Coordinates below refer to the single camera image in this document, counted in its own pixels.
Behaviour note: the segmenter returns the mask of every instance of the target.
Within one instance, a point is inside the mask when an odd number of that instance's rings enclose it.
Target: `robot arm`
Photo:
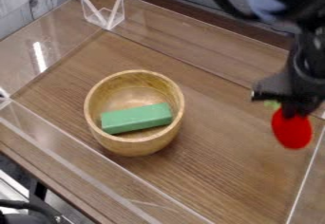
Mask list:
[[[214,0],[238,19],[285,20],[301,28],[284,70],[253,85],[253,101],[277,100],[287,118],[307,116],[325,99],[325,0],[248,0],[252,14]]]

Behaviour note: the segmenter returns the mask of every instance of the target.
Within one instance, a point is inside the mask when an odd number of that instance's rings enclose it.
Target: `green sponge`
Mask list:
[[[111,135],[168,125],[173,122],[168,103],[106,112],[101,118],[102,129]]]

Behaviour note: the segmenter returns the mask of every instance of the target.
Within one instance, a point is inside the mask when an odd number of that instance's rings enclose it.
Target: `wooden table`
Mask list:
[[[113,0],[94,1],[101,5]],[[163,2],[168,3],[166,0],[153,1],[161,6]],[[62,9],[82,15],[79,6],[78,0],[73,0]],[[254,39],[262,37],[264,42],[279,47],[288,47],[287,39],[277,35],[248,28],[232,20],[226,23],[225,18],[217,19],[205,11],[182,6],[173,8],[178,11],[184,9],[188,15],[196,11],[197,18],[201,14],[205,21],[210,19],[213,24],[222,27],[237,27],[233,29],[236,32]],[[42,28],[44,36],[51,18],[58,19],[59,15],[61,9],[52,11],[20,31],[20,35],[35,34]],[[61,25],[63,29],[73,28],[65,18]],[[69,32],[66,35],[63,31],[55,32],[61,38],[66,36],[66,39],[71,39]],[[125,206],[115,205],[103,195],[106,186],[115,186],[135,199],[155,201],[151,192],[146,194],[138,191],[133,183],[121,188],[123,183],[114,182],[119,172],[115,172],[117,167],[107,163],[107,159],[212,223],[287,222],[324,123],[320,118],[312,118],[313,143],[305,150],[284,149],[275,140],[269,126],[273,111],[261,103],[249,102],[248,85],[277,71],[285,64],[288,52],[221,28],[210,30],[210,34],[218,36],[220,40],[205,60],[216,61],[213,69],[220,76],[102,30],[12,96],[87,147],[81,147],[66,137],[54,139],[54,135],[42,135],[44,125],[26,125],[44,139],[46,148],[57,155],[50,154],[0,125],[2,152],[99,223],[146,223],[129,212],[125,214]],[[11,47],[18,38],[19,33],[4,41],[3,47]],[[200,44],[205,44],[205,37],[198,37],[197,41],[197,44],[192,43],[192,48],[202,49]],[[233,46],[232,52],[225,52],[228,46]],[[8,60],[18,61],[23,55],[11,54],[7,50],[6,56]],[[137,68],[161,72],[181,86],[188,104],[186,119],[180,136],[159,153],[143,158],[123,158],[107,152],[90,134],[83,104],[87,92],[101,79],[118,71]],[[98,157],[93,150],[105,157]],[[162,208],[153,208],[158,210],[150,212],[158,215],[162,223],[182,223],[181,217],[169,218]]]

